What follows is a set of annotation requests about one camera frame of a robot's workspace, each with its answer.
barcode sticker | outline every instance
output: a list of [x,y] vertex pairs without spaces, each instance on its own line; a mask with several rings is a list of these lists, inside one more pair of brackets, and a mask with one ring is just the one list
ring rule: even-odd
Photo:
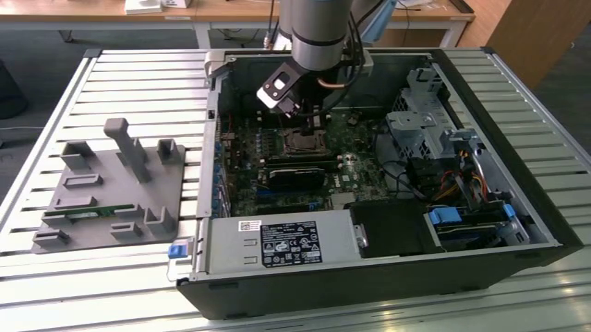
[[260,230],[260,220],[243,220],[239,222],[239,232]]
[[176,21],[190,21],[191,16],[166,16],[164,19],[171,19]]

white box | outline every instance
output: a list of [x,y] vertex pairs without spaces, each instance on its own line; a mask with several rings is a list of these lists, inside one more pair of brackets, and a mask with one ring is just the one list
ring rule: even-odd
[[163,7],[187,8],[191,0],[162,0]]
[[124,9],[127,15],[163,11],[159,0],[126,0]]

white table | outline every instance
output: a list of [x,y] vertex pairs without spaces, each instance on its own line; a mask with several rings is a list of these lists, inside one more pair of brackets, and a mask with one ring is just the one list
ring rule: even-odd
[[236,321],[208,321],[178,293],[168,278],[191,266],[167,271],[166,243],[33,255],[32,235],[64,167],[56,155],[67,140],[114,149],[102,128],[111,117],[128,119],[130,134],[144,147],[168,137],[188,147],[179,237],[196,232],[206,51],[104,51],[83,60],[0,207],[3,332],[499,332],[564,331],[591,324],[590,157],[498,57],[479,50],[447,54],[587,245],[583,250],[487,290]]

motherboard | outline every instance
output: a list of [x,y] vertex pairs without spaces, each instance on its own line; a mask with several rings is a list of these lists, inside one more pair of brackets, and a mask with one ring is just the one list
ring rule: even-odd
[[335,111],[311,135],[268,111],[228,121],[222,139],[232,216],[340,210],[387,199],[372,147],[378,128],[379,120],[355,109]]

table leg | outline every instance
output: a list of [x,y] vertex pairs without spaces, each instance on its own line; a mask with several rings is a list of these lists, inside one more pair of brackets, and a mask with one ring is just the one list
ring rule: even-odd
[[194,27],[199,47],[207,49],[212,48],[212,43],[210,42],[210,23],[196,22]]
[[74,42],[72,30],[58,30],[58,32],[59,32],[59,35],[62,36],[62,40],[64,41],[64,43]]
[[439,47],[455,47],[460,41],[463,30],[466,29],[466,21],[455,21],[442,39]]

